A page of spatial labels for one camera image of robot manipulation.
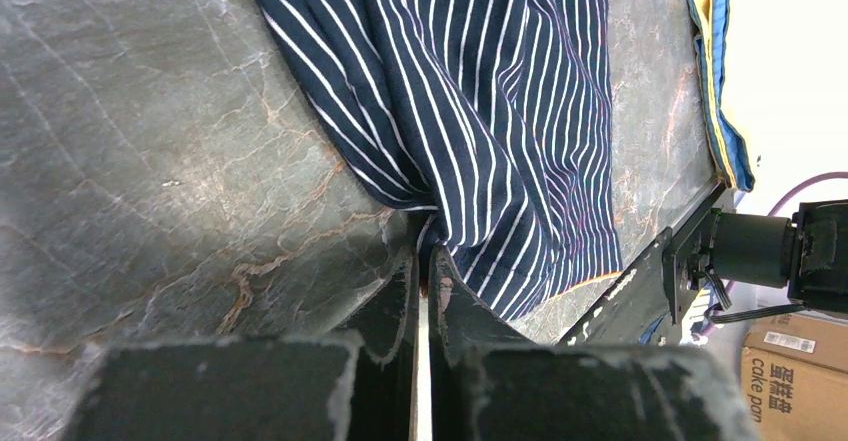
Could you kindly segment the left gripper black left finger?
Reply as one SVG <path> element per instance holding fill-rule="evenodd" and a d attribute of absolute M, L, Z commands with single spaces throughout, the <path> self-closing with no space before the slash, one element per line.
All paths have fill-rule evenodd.
<path fill-rule="evenodd" d="M 239 264 L 289 321 L 124 344 L 90 377 L 66 440 L 406 440 L 413 431 L 418 215 L 309 236 Z"/>

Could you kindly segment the blue striped boxer shorts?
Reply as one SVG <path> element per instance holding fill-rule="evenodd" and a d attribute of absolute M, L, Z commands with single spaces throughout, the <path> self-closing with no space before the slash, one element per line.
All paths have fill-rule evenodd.
<path fill-rule="evenodd" d="M 608 0 L 255 0 L 366 191 L 512 321 L 620 271 Z"/>

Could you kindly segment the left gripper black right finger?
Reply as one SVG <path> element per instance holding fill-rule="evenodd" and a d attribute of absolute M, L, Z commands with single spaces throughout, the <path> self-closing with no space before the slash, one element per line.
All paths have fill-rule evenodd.
<path fill-rule="evenodd" d="M 755 440 L 737 381 L 692 347 L 543 346 L 500 320 L 450 254 L 428 264 L 436 440 Z"/>

